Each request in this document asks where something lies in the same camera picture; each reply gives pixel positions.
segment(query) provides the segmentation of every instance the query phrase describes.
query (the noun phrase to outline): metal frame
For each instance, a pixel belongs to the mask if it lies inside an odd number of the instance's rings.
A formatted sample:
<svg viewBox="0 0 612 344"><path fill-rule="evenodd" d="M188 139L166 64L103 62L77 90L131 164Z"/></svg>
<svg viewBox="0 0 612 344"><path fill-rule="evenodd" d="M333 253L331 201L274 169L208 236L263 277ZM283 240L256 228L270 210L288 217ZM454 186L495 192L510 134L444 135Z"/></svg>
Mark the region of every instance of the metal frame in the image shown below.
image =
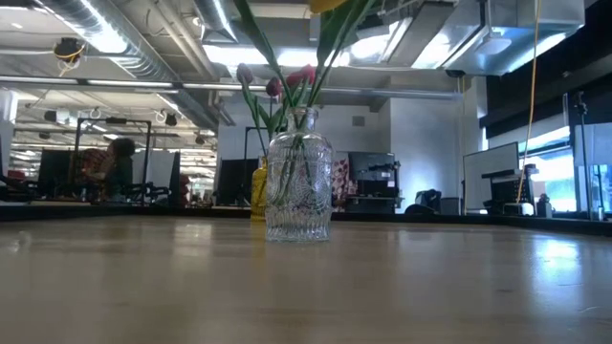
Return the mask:
<svg viewBox="0 0 612 344"><path fill-rule="evenodd" d="M150 142L151 142L151 127L152 123L150 120L136 120L136 119L125 119L125 118L79 118L76 122L76 140L75 140L75 154L78 152L78 146L80 145L80 136L81 136L81 124L85 121L99 122L104 121L107 124L119 124L124 125L128 122L130 123L144 123L146 124L146 146L144 148L144 166L142 168L142 199L141 206L144 206L144 193L146 190L146 167L149 164L149 151L150 151ZM71 180L70 183L75 182L75 176L77 174L77 164L73 163L73 170L71 171Z"/></svg>

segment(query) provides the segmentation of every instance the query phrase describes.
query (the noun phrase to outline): tulip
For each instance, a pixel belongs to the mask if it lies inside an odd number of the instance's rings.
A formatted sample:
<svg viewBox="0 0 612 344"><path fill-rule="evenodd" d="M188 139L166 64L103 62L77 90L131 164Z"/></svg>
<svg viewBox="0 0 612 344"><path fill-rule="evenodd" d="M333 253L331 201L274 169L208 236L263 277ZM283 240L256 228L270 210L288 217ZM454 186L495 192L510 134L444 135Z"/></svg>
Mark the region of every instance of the tulip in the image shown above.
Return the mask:
<svg viewBox="0 0 612 344"><path fill-rule="evenodd" d="M250 85L252 83L252 72L249 66L244 63L238 65L238 71L236 72L238 81Z"/></svg>
<svg viewBox="0 0 612 344"><path fill-rule="evenodd" d="M268 85L266 85L266 93L270 97L278 97L280 95L281 89L282 84L280 83L278 77L271 78L268 82Z"/></svg>
<svg viewBox="0 0 612 344"><path fill-rule="evenodd" d="M302 82L303 78L304 74L302 72L293 72L289 74L289 76L287 76L287 86L289 86L289 88L292 88L296 85L299 85L299 83Z"/></svg>
<svg viewBox="0 0 612 344"><path fill-rule="evenodd" d="M315 82L315 68L311 65L306 65L304 67L302 67L302 69L300 70L300 72L302 73L302 76L308 80L309 84L313 84Z"/></svg>
<svg viewBox="0 0 612 344"><path fill-rule="evenodd" d="M347 0L310 0L310 11L312 13L321 13L333 10L346 1Z"/></svg>

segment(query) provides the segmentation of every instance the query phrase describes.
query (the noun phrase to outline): ceiling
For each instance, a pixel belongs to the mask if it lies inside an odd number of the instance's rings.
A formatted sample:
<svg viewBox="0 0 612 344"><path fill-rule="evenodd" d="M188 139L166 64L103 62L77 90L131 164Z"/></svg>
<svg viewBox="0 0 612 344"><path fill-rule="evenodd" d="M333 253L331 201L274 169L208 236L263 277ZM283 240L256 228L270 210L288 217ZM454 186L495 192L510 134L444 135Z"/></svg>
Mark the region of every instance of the ceiling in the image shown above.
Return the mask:
<svg viewBox="0 0 612 344"><path fill-rule="evenodd" d="M28 4L34 1L49 3L49 0L12 0L11 3ZM396 13L409 16L414 13L426 0L419 0L409 7ZM376 3L372 10L376 13L380 10L389 10L389 7L398 7L403 0L387 0ZM431 1L428 3L444 3L456 6L459 0ZM128 29L135 29L138 37L139 49L144 51L151 47L152 54L160 57L160 62L166 66L171 75L175 75L176 81L222 81L231 82L232 68L220 63L211 63L209 56L200 42L201 27L197 25L194 18L197 17L194 0L90 0L95 6L104 6L111 9L114 4L115 14L124 18ZM301 49L313 52L317 46L317 18L312 16L306 4L307 0L251 0L253 12L258 16L257 20L262 30L269 37L271 44L279 49ZM232 1L226 1L227 11L230 18L235 18L237 11ZM393 22L400 17L388 16L385 21ZM238 40L237 46L250 47L251 42L242 34L238 27L234 27ZM46 11L17 10L0 6L0 75L35 75L47 77L74 77L83 79L112 79L112 80L134 80L122 67L116 64L108 54L98 52L92 44L85 45L84 56L79 60L75 68L68 69L66 65L50 54L62 37L74 37L84 42L83 37L76 30L56 16ZM212 34L207 38L207 45L216 47L236 46L227 42L219 41L221 36ZM263 65L251 65L253 73L258 79L265 83L273 76L272 72ZM285 67L284 74L296 71L296 67ZM326 86L365 88L365 89L409 89L416 91L435 91L453 94L456 92L456 79L447 76L442 70L412 70L406 66L389 68L380 64L360 64L359 67L334 68ZM154 132L157 134L174 134L173 138L155 138L153 145L156 147L169 148L199 148L210 151L216 149L216 139L207 137L204 145L196 145L197 135L194 117L201 117L201 110L206 116L212 118L214 123L197 126L207 128L216 132L217 125L231 125L231 116L227 118L219 111L218 97L212 97L208 91L181 91L185 97L192 101L189 111L178 111L176 104L168 103L171 95L159 97L153 91L133 92L125 89L83 89L78 85L68 90L51 88L32 88L28 86L13 88L19 94L19 113L17 127L21 129L40 129L69 131L74 127L62 123L44 122L45 111L68 109L76 116L88 117L94 110L100 110L102 116L115 116L130 119L146 119L153 121ZM242 102L243 99L235 92L223 93L221 100L226 103ZM362 97L355 95L331 95L322 94L319 102L321 104L334 105L363 105L370 106L372 111L378 111L380 106L379 97ZM167 127L158 123L156 119L163 118L160 113L177 113L178 124L176 127ZM100 127L108 130L105 124ZM140 133L136 128L125 130ZM83 144L105 145L103 132L97 135L88 135ZM74 141L74 135L53 134L47 143L69 144ZM137 142L144 143L143 138L136 138ZM38 142L37 133L30 131L18 132L15 141Z"/></svg>

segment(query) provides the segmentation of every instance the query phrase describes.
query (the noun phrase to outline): person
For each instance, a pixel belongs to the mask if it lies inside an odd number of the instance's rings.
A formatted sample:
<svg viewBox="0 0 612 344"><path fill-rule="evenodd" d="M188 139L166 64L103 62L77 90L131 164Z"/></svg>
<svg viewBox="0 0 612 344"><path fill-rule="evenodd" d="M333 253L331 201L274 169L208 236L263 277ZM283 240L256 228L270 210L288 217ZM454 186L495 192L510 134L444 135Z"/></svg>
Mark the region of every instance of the person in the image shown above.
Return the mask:
<svg viewBox="0 0 612 344"><path fill-rule="evenodd" d="M108 145L106 152L108 157L99 172L84 172L88 177L104 182L106 202L124 203L122 190L132 183L132 156L136 152L136 145L131 139L116 139Z"/></svg>

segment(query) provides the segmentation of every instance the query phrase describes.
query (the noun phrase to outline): ceiling duct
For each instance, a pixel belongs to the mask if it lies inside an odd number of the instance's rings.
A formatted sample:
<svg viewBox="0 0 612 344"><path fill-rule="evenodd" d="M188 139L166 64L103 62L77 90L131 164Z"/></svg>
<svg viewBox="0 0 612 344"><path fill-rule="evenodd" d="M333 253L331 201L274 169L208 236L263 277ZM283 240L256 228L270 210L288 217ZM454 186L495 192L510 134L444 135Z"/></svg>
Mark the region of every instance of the ceiling duct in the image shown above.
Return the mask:
<svg viewBox="0 0 612 344"><path fill-rule="evenodd" d="M425 2L390 61L416 69L443 68L469 75L504 75L531 61L537 0L490 1L459 1L439 29L431 21L438 21L441 16L431 17L426 9L434 4ZM538 54L545 53L584 25L583 0L541 0L541 4ZM491 21L488 5L491 5ZM417 26L420 19L424 24ZM418 39L421 36L429 38L422 49L422 41ZM489 49L491 46L487 43L491 43L492 37L503 40L507 46L501 52ZM416 59L408 48L418 52Z"/></svg>
<svg viewBox="0 0 612 344"><path fill-rule="evenodd" d="M224 0L193 0L193 2L198 18L200 18L200 23L202 23L204 28L202 34L203 42L213 32L221 34L233 43L238 42L236 35L231 29Z"/></svg>
<svg viewBox="0 0 612 344"><path fill-rule="evenodd" d="M453 11L454 7L451 3L425 2L418 9L416 17L389 58L389 63L412 66L429 42L445 25Z"/></svg>
<svg viewBox="0 0 612 344"><path fill-rule="evenodd" d="M98 51L106 54L127 54L129 58L111 58L127 73L139 80L179 81L123 13L108 0L35 0L53 13ZM198 127L216 129L214 115L185 90L160 95L178 108Z"/></svg>

